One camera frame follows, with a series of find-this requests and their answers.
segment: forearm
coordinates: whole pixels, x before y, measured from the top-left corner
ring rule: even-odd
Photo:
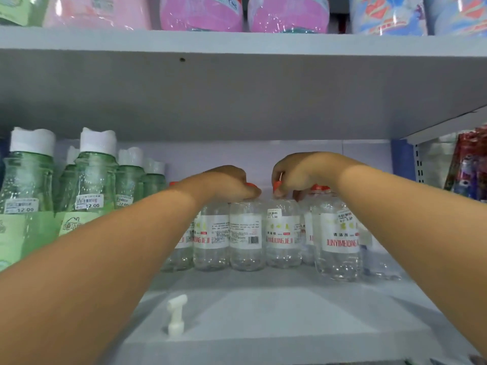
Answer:
[[[188,179],[90,222],[4,271],[5,363],[93,362],[210,197],[198,178]]]
[[[314,176],[406,269],[466,337],[487,354],[487,207],[466,197],[318,154]]]

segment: shelf surface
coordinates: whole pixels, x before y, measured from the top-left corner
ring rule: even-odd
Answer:
[[[486,63],[474,38],[0,27],[0,114],[64,138],[402,138],[486,105]]]
[[[187,294],[169,339],[167,300]],[[411,282],[338,284],[314,268],[160,274],[102,364],[310,364],[427,359],[451,325]]]

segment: pink package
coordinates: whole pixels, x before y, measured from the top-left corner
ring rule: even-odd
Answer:
[[[163,30],[241,32],[242,0],[161,0]]]
[[[328,0],[250,0],[251,32],[326,33],[330,21]]]
[[[147,0],[49,0],[43,26],[152,29]]]

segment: white plastic hook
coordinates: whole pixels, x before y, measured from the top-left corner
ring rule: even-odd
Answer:
[[[184,332],[183,306],[187,302],[186,294],[167,301],[167,311],[171,313],[171,322],[167,327],[169,337],[180,336]]]

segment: hand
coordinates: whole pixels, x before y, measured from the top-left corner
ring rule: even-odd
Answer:
[[[239,202],[246,198],[256,198],[262,192],[257,187],[246,185],[245,171],[233,165],[219,166],[200,176],[213,191],[213,198],[218,201]]]
[[[272,170],[272,183],[281,180],[282,185],[276,190],[276,196],[285,196],[289,191],[308,190],[317,183],[315,169],[319,166],[322,152],[301,152],[286,156]],[[295,192],[293,197],[301,198],[306,192]]]

